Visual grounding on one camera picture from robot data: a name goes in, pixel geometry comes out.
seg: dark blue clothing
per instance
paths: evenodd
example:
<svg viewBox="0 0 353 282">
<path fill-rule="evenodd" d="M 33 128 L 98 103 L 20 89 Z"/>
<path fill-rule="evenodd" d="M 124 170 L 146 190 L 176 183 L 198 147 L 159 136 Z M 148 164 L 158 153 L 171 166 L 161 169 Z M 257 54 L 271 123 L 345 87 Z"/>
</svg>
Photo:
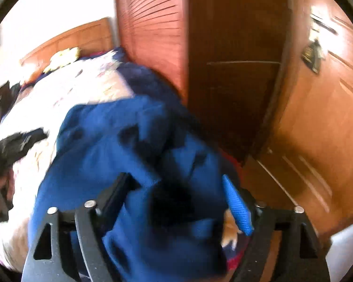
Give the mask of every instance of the dark blue clothing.
<svg viewBox="0 0 353 282">
<path fill-rule="evenodd" d="M 129 172 L 139 188 L 128 194 L 102 239 L 124 280 L 179 282 L 224 274 L 228 204 L 222 175 L 238 179 L 184 111 L 148 96 L 72 108 L 38 191 L 29 245 L 49 207 L 77 208 Z M 76 236 L 73 245 L 79 251 Z"/>
</svg>

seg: headboard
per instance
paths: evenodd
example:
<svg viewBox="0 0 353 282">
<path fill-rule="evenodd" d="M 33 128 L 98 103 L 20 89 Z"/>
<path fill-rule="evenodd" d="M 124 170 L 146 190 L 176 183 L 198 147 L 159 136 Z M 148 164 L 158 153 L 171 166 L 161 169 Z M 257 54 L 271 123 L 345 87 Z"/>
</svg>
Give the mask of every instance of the headboard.
<svg viewBox="0 0 353 282">
<path fill-rule="evenodd" d="M 66 31 L 41 44 L 20 60 L 20 64 L 35 64 L 43 69 L 50 57 L 67 48 L 79 47 L 81 56 L 113 49 L 111 26 L 108 18 L 89 22 Z"/>
</svg>

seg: yellow pillow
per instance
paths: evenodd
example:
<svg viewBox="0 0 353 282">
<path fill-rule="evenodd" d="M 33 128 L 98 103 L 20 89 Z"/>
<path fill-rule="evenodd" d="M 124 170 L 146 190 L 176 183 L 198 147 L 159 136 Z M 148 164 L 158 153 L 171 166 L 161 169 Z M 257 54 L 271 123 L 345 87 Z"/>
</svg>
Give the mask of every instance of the yellow pillow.
<svg viewBox="0 0 353 282">
<path fill-rule="evenodd" d="M 50 65 L 44 69 L 44 73 L 54 71 L 58 68 L 64 67 L 70 63 L 75 62 L 80 57 L 80 49 L 75 47 L 72 49 L 65 49 L 55 53 L 50 58 Z"/>
</svg>

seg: bed sheet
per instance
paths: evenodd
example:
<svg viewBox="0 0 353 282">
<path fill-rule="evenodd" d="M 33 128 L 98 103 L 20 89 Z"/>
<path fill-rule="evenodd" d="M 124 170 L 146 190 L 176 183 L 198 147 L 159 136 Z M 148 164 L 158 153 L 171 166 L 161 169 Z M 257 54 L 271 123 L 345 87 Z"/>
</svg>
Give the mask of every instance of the bed sheet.
<svg viewBox="0 0 353 282">
<path fill-rule="evenodd" d="M 80 60 L 41 81 L 18 102 L 0 124 L 0 139 L 15 132 L 43 127 L 48 138 L 36 143 L 13 166 L 15 190 L 9 221 L 0 223 L 0 260 L 21 271 L 27 254 L 27 221 L 33 211 L 38 187 L 56 155 L 56 138 L 68 111 L 76 104 L 109 102 L 132 97 L 133 92 L 116 71 L 119 63 L 109 52 Z"/>
</svg>

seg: screw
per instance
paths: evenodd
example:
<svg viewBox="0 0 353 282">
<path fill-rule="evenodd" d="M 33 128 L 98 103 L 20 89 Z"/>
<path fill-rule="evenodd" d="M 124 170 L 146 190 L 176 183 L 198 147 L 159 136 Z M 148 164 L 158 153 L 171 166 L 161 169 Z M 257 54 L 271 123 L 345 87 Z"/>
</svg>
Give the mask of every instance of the screw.
<svg viewBox="0 0 353 282">
<path fill-rule="evenodd" d="M 265 208 L 267 204 L 264 201 L 257 201 L 255 206 L 257 206 L 258 208 Z"/>
<path fill-rule="evenodd" d="M 57 212 L 57 207 L 51 207 L 48 208 L 47 213 L 48 214 L 55 214 Z"/>
<path fill-rule="evenodd" d="M 88 200 L 87 202 L 84 203 L 85 208 L 93 208 L 97 205 L 97 202 L 95 200 Z"/>
<path fill-rule="evenodd" d="M 301 206 L 294 207 L 294 212 L 295 213 L 303 213 L 304 211 L 305 211 L 305 209 L 302 208 Z"/>
</svg>

